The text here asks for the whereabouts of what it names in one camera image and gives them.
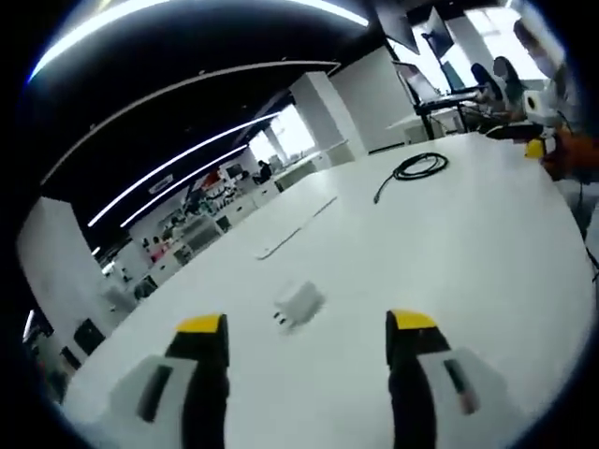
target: coiled black cable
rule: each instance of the coiled black cable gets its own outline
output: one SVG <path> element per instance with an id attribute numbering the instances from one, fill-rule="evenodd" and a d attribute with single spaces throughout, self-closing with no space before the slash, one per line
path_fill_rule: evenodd
<path id="1" fill-rule="evenodd" d="M 406 171 L 409 167 L 414 166 L 427 159 L 434 159 L 434 163 L 421 171 L 412 173 L 408 173 Z M 381 199 L 383 189 L 385 189 L 387 183 L 391 181 L 393 178 L 395 178 L 397 181 L 421 180 L 422 178 L 428 178 L 429 176 L 432 176 L 435 173 L 439 173 L 441 170 L 446 168 L 448 164 L 449 161 L 447 160 L 447 158 L 442 154 L 439 154 L 438 152 L 423 152 L 421 154 L 417 154 L 416 156 L 407 158 L 393 170 L 391 176 L 389 176 L 386 180 L 383 181 L 381 186 L 376 191 L 376 195 L 374 195 L 374 204 L 378 204 L 379 199 Z"/>

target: white pillar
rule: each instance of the white pillar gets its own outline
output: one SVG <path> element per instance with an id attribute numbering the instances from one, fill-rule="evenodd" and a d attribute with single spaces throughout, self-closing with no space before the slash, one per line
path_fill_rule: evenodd
<path id="1" fill-rule="evenodd" d="M 325 72 L 304 73 L 289 90 L 319 150 L 347 140 L 354 157 L 366 155 L 356 124 Z"/>
<path id="2" fill-rule="evenodd" d="M 402 128 L 391 125 L 414 114 L 414 108 L 385 47 L 355 61 L 330 80 L 368 151 L 404 142 Z"/>
<path id="3" fill-rule="evenodd" d="M 479 63 L 489 73 L 493 73 L 493 57 L 482 36 L 466 16 L 447 21 L 447 27 L 452 31 L 456 43 L 466 54 L 470 64 Z"/>
<path id="4" fill-rule="evenodd" d="M 286 163 L 288 159 L 287 154 L 283 150 L 283 146 L 281 145 L 279 138 L 277 138 L 270 126 L 264 130 L 264 135 L 269 140 L 270 145 L 272 145 L 272 148 L 274 148 L 274 150 L 276 151 L 277 156 L 279 156 L 279 159 L 281 159 L 281 162 L 283 164 Z"/>
<path id="5" fill-rule="evenodd" d="M 73 339 L 77 327 L 89 318 L 107 337 L 116 323 L 110 304 L 100 296 L 101 268 L 71 205 L 41 197 L 17 238 L 17 253 L 57 341 L 82 362 L 87 355 Z"/>

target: desk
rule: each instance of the desk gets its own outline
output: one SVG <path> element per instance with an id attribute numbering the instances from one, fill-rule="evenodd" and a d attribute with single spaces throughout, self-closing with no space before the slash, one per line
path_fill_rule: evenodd
<path id="1" fill-rule="evenodd" d="M 450 165 L 390 182 L 375 206 L 383 179 L 418 152 Z M 256 238 L 331 193 L 334 203 L 256 260 Z M 525 428 L 586 342 L 591 278 L 574 218 L 522 147 L 467 134 L 364 157 L 303 179 L 181 269 L 87 359 L 66 411 L 96 419 L 117 380 L 163 354 L 181 320 L 219 311 L 229 321 L 227 448 L 390 448 L 385 311 L 405 308 L 496 371 Z M 272 303 L 291 280 L 314 282 L 327 302 L 283 336 Z"/>
<path id="2" fill-rule="evenodd" d="M 282 192 L 311 173 L 345 164 L 353 160 L 354 155 L 347 147 L 347 140 L 343 140 L 325 150 L 314 152 L 291 164 L 281 173 L 277 173 L 273 176 L 272 180 L 279 191 Z"/>
<path id="3" fill-rule="evenodd" d="M 447 131 L 463 132 L 460 115 L 455 108 L 435 110 L 429 114 L 427 120 L 430 119 L 434 120 L 431 129 L 435 138 L 444 136 Z M 416 113 L 390 124 L 385 128 L 385 131 L 396 134 L 395 140 L 401 141 L 405 145 L 430 140 L 426 125 L 422 122 L 422 117 Z"/>

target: black ceiling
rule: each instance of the black ceiling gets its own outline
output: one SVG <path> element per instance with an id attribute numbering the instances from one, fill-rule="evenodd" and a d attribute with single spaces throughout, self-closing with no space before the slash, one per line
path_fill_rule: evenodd
<path id="1" fill-rule="evenodd" d="M 360 0 L 331 3 L 367 17 Z M 67 21 L 66 29 L 76 26 L 90 10 L 89 5 L 76 10 L 76 19 Z M 173 0 L 101 28 L 44 67 L 24 92 L 21 138 L 27 148 L 43 148 L 38 152 L 36 173 L 42 179 L 93 126 L 170 84 L 200 72 L 256 63 L 347 64 L 382 43 L 376 26 L 364 28 L 292 2 Z M 270 104 L 270 109 L 281 108 L 290 101 L 286 88 L 315 68 L 261 68 L 160 95 L 87 139 L 53 174 L 42 193 L 71 202 L 91 244 L 115 239 L 121 232 L 119 223 L 151 198 L 147 187 L 160 180 L 160 175 L 92 229 L 85 224 L 124 188 L 174 155 L 254 119 L 266 111 L 274 96 L 280 100 Z M 233 134 L 214 142 L 164 175 L 173 173 L 175 180 L 187 175 L 232 150 L 238 137 Z"/>
<path id="2" fill-rule="evenodd" d="M 466 9 L 496 7 L 499 0 L 403 0 L 402 4 L 407 10 L 410 23 L 418 25 L 429 19 L 432 7 L 437 9 L 445 21 L 450 21 L 462 16 Z"/>

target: computer monitor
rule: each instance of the computer monitor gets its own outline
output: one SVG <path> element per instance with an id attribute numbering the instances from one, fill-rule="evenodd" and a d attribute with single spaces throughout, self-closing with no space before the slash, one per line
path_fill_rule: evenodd
<path id="1" fill-rule="evenodd" d="M 442 58 L 453 46 L 453 39 L 449 34 L 446 23 L 441 19 L 435 7 L 431 9 L 431 15 L 425 28 L 427 32 L 422 36 L 429 42 L 437 59 Z"/>
<path id="2" fill-rule="evenodd" d="M 453 68 L 453 65 L 451 65 L 449 62 L 443 63 L 443 73 L 446 74 L 447 81 L 449 82 L 452 92 L 466 88 L 466 85 L 461 80 L 460 75 L 458 75 L 456 69 Z"/>
<path id="3" fill-rule="evenodd" d="M 240 164 L 235 164 L 234 166 L 231 166 L 226 169 L 226 173 L 229 178 L 235 178 L 236 176 L 239 176 L 242 172 L 243 168 L 241 168 Z"/>
<path id="4" fill-rule="evenodd" d="M 398 0 L 374 0 L 374 10 L 387 37 L 420 54 L 412 26 Z"/>
<path id="5" fill-rule="evenodd" d="M 408 83 L 418 95 L 420 101 L 428 101 L 437 98 L 439 94 L 432 87 L 431 82 L 420 69 L 408 63 L 393 63 L 399 75 Z"/>

